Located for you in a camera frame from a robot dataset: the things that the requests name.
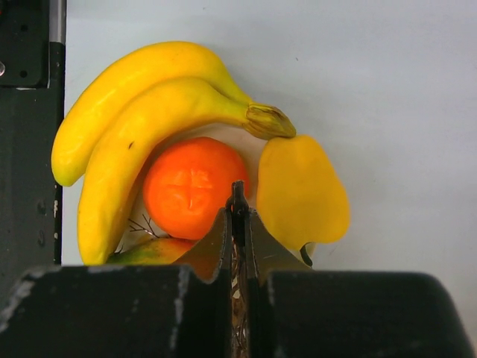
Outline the yellow fake bell pepper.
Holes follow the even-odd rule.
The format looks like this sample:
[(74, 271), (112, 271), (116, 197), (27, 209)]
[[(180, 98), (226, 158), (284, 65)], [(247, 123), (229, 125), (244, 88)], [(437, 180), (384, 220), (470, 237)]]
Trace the yellow fake bell pepper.
[(256, 210), (281, 245), (312, 265), (306, 246), (342, 239), (351, 223), (351, 204), (323, 146), (309, 135), (274, 138), (258, 165)]

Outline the yellow fake banana bunch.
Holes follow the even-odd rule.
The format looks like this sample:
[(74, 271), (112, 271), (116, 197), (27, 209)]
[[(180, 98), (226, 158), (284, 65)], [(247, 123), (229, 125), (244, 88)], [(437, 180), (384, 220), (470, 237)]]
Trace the yellow fake banana bunch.
[(81, 93), (55, 135), (51, 170), (61, 186), (83, 184), (77, 240), (85, 265), (105, 264), (118, 247), (152, 151), (214, 123), (260, 139), (296, 134), (280, 109), (241, 89), (213, 50), (188, 41), (141, 47)]

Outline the fake orange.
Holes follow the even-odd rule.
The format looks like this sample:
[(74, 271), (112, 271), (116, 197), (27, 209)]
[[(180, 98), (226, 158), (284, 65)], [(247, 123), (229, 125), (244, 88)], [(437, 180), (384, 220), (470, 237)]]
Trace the fake orange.
[(142, 188), (145, 209), (170, 236), (199, 240), (230, 197), (232, 183), (250, 179), (233, 147), (202, 136), (177, 142), (150, 167)]

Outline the green fake fruit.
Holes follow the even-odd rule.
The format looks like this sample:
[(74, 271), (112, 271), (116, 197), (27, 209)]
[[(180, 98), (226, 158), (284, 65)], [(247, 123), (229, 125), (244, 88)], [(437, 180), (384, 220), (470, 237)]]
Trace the green fake fruit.
[(195, 241), (185, 239), (147, 239), (126, 251), (112, 254), (107, 264), (168, 265), (190, 251), (195, 244)]

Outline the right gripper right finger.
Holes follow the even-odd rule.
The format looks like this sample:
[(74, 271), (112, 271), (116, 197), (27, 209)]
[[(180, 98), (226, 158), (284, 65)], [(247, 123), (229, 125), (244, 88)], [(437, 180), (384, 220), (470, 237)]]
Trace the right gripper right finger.
[(315, 271), (244, 217), (251, 357), (473, 357), (453, 300), (435, 277)]

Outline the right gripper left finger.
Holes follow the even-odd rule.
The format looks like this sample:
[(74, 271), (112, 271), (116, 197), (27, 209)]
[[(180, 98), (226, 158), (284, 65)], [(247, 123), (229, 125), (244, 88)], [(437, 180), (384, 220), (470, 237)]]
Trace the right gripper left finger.
[(229, 357), (232, 219), (165, 266), (44, 266), (1, 311), (3, 357)]

